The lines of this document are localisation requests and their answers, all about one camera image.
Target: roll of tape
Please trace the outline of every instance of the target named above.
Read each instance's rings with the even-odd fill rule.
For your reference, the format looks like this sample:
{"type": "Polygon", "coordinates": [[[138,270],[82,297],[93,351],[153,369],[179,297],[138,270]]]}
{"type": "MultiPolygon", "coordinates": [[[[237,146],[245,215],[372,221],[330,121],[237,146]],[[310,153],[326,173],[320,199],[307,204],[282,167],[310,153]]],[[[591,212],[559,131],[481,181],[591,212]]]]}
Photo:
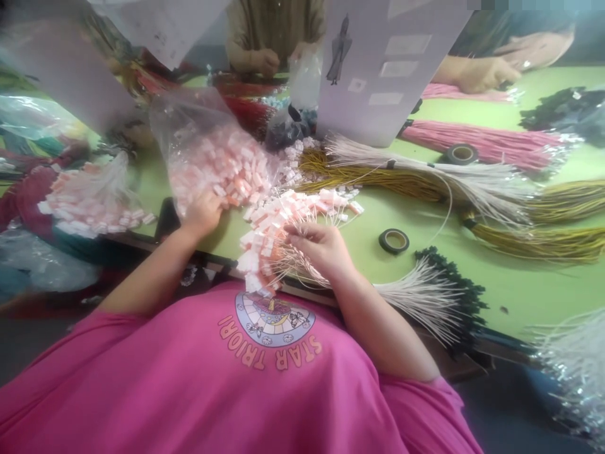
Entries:
{"type": "Polygon", "coordinates": [[[447,149],[446,157],[452,164],[469,165],[479,159],[479,152],[472,145],[456,144],[447,149]]]}
{"type": "Polygon", "coordinates": [[[388,253],[397,255],[410,247],[410,239],[399,229],[387,229],[378,237],[378,243],[388,253]]]}

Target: woman's left hand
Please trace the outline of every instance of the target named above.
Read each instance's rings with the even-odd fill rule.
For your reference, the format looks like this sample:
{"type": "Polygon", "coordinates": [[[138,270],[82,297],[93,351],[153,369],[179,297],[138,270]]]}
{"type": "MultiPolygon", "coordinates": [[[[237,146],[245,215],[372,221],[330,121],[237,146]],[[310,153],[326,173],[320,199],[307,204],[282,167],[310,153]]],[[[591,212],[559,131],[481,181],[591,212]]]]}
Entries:
{"type": "Polygon", "coordinates": [[[222,200],[207,189],[198,195],[187,208],[181,229],[186,231],[196,241],[211,234],[219,224],[222,213],[222,200]]]}

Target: white string bundle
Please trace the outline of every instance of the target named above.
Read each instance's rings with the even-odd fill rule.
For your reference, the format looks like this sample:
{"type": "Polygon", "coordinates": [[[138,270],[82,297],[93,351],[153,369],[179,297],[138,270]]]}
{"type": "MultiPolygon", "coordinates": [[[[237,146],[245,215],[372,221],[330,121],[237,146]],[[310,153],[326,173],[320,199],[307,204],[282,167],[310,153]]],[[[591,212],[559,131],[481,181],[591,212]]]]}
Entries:
{"type": "Polygon", "coordinates": [[[40,212],[60,219],[57,227],[71,235],[95,238],[119,233],[155,220],[139,204],[128,185],[128,155],[120,151],[104,166],[86,163],[80,170],[61,172],[40,212]]]}
{"type": "Polygon", "coordinates": [[[534,359],[560,386],[555,397],[563,408],[555,419],[571,422],[573,434],[588,434],[593,448],[605,450],[605,308],[528,331],[534,359]]]}
{"type": "Polygon", "coordinates": [[[359,144],[339,134],[332,134],[326,139],[325,149],[332,159],[331,166],[367,166],[377,169],[386,168],[390,164],[394,169],[433,174],[450,191],[461,191],[481,215],[513,228],[531,224],[522,203],[535,195],[536,188],[520,176],[512,165],[429,165],[359,144]]]}
{"type": "Polygon", "coordinates": [[[460,341],[455,331],[464,314],[457,313],[456,300],[464,292],[443,275],[444,270],[431,267],[429,258],[422,257],[399,281],[374,287],[387,303],[404,311],[446,346],[460,341]]]}

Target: white tag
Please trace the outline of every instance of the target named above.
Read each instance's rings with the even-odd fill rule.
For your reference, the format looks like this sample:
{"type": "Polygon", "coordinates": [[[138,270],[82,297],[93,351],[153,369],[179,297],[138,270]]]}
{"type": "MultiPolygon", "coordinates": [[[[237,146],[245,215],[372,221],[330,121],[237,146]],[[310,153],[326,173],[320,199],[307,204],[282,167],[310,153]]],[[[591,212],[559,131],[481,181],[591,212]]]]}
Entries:
{"type": "Polygon", "coordinates": [[[424,6],[431,1],[432,0],[391,0],[389,3],[388,18],[389,20],[393,19],[400,14],[424,6]]]}
{"type": "Polygon", "coordinates": [[[397,105],[403,99],[403,93],[373,93],[369,105],[397,105]]]}
{"type": "Polygon", "coordinates": [[[386,62],[380,71],[380,77],[408,77],[418,67],[418,62],[386,62]]]}
{"type": "Polygon", "coordinates": [[[432,35],[394,36],[386,45],[386,55],[424,54],[432,35]]]}
{"type": "Polygon", "coordinates": [[[366,81],[361,79],[351,79],[351,83],[349,84],[349,91],[353,91],[354,93],[361,93],[364,91],[366,87],[366,81]]]}

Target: brown sleeve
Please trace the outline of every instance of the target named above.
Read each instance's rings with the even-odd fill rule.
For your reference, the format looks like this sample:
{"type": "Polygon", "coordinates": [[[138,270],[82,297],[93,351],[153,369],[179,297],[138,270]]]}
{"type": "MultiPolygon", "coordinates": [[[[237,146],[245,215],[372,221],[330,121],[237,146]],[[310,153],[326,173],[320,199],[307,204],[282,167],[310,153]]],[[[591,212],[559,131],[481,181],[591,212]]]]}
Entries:
{"type": "Polygon", "coordinates": [[[225,47],[229,63],[239,73],[254,71],[245,1],[233,0],[227,7],[229,31],[225,47]]]}
{"type": "Polygon", "coordinates": [[[312,43],[318,42],[326,34],[326,21],[325,21],[325,10],[324,0],[311,0],[311,7],[309,9],[311,19],[311,41],[312,43]]]}

